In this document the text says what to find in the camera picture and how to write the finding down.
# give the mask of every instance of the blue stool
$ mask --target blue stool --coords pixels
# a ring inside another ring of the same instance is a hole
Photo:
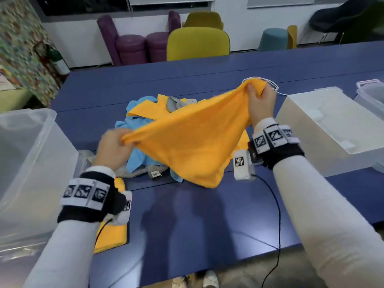
[[[258,51],[274,51],[286,49],[288,31],[283,28],[268,28],[263,31]]]

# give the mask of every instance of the left hand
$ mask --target left hand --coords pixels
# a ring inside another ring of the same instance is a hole
[[[111,168],[114,172],[122,167],[131,156],[135,144],[128,143],[124,145],[121,138],[131,132],[131,129],[117,128],[104,133],[99,142],[93,165],[105,166]]]

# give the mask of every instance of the chair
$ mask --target chair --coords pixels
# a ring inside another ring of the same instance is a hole
[[[263,31],[258,51],[287,49],[288,32],[283,28],[268,28]]]
[[[168,32],[154,32],[145,38],[150,62],[167,60],[167,43],[169,34],[181,27],[180,15],[175,11],[168,13]]]
[[[210,27],[185,27],[169,35],[167,60],[229,55],[228,34]]]
[[[288,26],[287,32],[288,32],[287,49],[297,48],[297,25]]]
[[[183,22],[183,27],[212,27],[223,30],[224,23],[217,12],[193,12]]]
[[[368,2],[369,0],[348,0],[339,7],[316,11],[310,18],[309,27],[314,31],[324,33],[319,45],[329,32],[347,31],[368,6]]]
[[[384,1],[370,0],[356,23],[337,38],[340,38],[339,43],[343,44],[372,40],[372,36],[375,35],[374,29],[381,24],[384,24]]]
[[[109,15],[101,16],[97,19],[97,24],[115,66],[148,62],[144,37],[135,34],[119,36]]]

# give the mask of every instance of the yellow chair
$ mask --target yellow chair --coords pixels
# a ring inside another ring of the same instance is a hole
[[[183,27],[212,27],[223,30],[224,23],[217,12],[193,12],[183,22]]]
[[[288,45],[287,49],[297,48],[297,25],[290,25],[288,31]]]
[[[169,35],[167,60],[226,56],[229,51],[230,41],[225,31],[210,27],[185,27]]]

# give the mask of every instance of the white cable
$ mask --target white cable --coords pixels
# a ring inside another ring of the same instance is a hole
[[[283,93],[280,93],[280,92],[277,91],[279,89],[279,86],[274,81],[271,81],[271,80],[268,80],[268,79],[265,79],[265,78],[262,78],[262,77],[249,77],[249,78],[243,79],[243,82],[245,82],[246,80],[249,80],[249,79],[261,79],[263,81],[266,81],[266,82],[268,82],[274,88],[274,90],[275,90],[275,92],[277,94],[280,94],[280,95],[283,95],[283,96],[288,96],[287,94],[283,94]]]

